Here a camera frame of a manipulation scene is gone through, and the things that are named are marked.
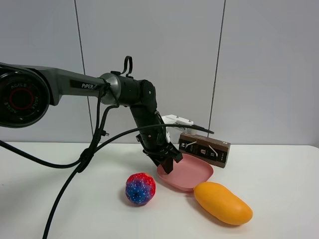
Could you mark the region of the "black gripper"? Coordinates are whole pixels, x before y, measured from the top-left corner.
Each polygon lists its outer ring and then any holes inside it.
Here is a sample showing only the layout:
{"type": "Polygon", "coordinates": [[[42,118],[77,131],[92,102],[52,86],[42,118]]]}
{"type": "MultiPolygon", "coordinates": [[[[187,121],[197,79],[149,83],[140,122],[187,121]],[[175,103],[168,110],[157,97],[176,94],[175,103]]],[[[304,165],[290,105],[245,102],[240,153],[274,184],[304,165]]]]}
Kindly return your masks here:
{"type": "Polygon", "coordinates": [[[137,141],[142,145],[143,152],[152,162],[161,165],[166,174],[173,170],[173,160],[179,163],[182,153],[166,139],[166,127],[154,127],[141,129],[136,136],[137,141]]]}

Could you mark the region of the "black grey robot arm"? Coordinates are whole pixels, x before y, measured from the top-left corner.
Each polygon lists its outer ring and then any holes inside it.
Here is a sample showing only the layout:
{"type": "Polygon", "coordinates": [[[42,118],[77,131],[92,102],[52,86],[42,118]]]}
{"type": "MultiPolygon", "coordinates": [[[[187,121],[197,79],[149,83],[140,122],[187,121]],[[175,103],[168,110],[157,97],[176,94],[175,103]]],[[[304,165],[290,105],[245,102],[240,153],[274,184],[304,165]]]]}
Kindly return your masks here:
{"type": "Polygon", "coordinates": [[[23,128],[38,122],[49,106],[62,96],[97,97],[111,108],[130,108],[139,129],[137,140],[144,153],[171,173],[182,154],[168,140],[166,127],[157,110],[156,89],[148,80],[110,72],[91,77],[51,67],[2,63],[0,66],[0,124],[23,128]]]}

